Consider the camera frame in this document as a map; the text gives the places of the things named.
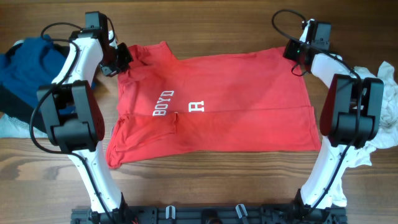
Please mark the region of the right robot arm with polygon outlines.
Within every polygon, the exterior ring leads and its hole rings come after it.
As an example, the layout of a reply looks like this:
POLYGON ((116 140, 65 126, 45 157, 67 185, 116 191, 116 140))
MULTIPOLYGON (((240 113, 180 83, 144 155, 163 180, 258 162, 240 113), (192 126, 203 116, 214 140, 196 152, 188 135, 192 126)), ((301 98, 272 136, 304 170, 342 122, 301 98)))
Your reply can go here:
POLYGON ((374 139, 381 119, 384 83, 374 75, 360 75, 336 54, 331 54, 331 25, 313 19, 302 22, 303 34, 291 37, 284 57, 304 66, 328 87, 320 117, 321 151, 310 177, 300 189, 308 216, 332 205, 346 206, 340 191, 346 168, 359 159, 359 151, 374 139))

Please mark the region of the red printed t-shirt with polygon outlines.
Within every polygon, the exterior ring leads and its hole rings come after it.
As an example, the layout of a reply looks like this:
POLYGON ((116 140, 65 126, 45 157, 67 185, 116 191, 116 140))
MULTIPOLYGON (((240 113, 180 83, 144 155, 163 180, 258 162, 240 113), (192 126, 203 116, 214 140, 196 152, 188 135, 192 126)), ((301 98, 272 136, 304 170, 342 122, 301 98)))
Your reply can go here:
POLYGON ((277 47, 179 60, 165 42, 133 45, 118 75, 112 169, 195 151, 317 151, 304 79, 277 47))

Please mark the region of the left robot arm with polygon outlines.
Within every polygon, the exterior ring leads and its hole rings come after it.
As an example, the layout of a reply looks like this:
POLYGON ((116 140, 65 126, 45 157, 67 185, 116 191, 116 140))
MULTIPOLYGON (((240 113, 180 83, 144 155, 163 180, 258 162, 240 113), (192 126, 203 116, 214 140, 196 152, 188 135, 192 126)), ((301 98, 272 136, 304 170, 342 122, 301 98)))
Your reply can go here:
POLYGON ((123 193, 111 177, 102 140, 104 118, 91 85, 100 68, 113 77, 129 68, 132 56, 117 43, 111 19, 98 11, 85 14, 85 26, 66 39, 70 50, 51 84, 40 86, 38 105, 49 141, 68 156, 79 171, 91 206, 72 211, 72 223, 137 223, 123 193))

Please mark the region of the white printed t-shirt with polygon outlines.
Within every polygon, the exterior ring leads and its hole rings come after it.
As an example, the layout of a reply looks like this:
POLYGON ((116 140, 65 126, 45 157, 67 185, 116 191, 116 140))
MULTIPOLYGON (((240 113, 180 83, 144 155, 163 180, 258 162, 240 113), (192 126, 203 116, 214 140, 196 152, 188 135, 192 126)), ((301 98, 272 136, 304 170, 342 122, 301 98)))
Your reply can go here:
POLYGON ((378 132, 372 140, 365 143, 364 147, 355 149, 351 146, 348 149, 338 176, 329 194, 325 197, 327 205, 347 206, 347 199, 343 193, 341 181, 341 176, 346 168, 354 168, 361 165, 370 166, 372 164, 370 153, 377 149, 389 149, 397 146, 397 83, 394 80, 394 67, 384 61, 379 67, 377 77, 384 83, 378 132))

